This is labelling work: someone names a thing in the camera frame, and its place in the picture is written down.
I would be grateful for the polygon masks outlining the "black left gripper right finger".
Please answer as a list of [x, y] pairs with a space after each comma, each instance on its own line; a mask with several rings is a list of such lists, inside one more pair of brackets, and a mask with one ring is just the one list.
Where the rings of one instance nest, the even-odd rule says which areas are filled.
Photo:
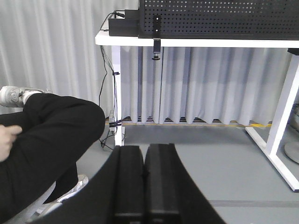
[[199, 190], [174, 144], [151, 144], [145, 158], [145, 202], [149, 224], [223, 224]]

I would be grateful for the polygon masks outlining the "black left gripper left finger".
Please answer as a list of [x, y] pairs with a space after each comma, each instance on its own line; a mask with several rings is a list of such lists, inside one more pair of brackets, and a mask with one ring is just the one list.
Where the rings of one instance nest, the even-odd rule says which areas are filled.
[[75, 196], [35, 224], [142, 224], [143, 157], [138, 146], [115, 147]]

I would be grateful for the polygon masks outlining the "person's bare hand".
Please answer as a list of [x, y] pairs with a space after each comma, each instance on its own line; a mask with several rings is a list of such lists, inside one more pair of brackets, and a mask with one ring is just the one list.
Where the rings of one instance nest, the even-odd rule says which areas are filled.
[[17, 135], [22, 132], [18, 125], [4, 126], [0, 125], [0, 161], [6, 160], [10, 154], [13, 143]]

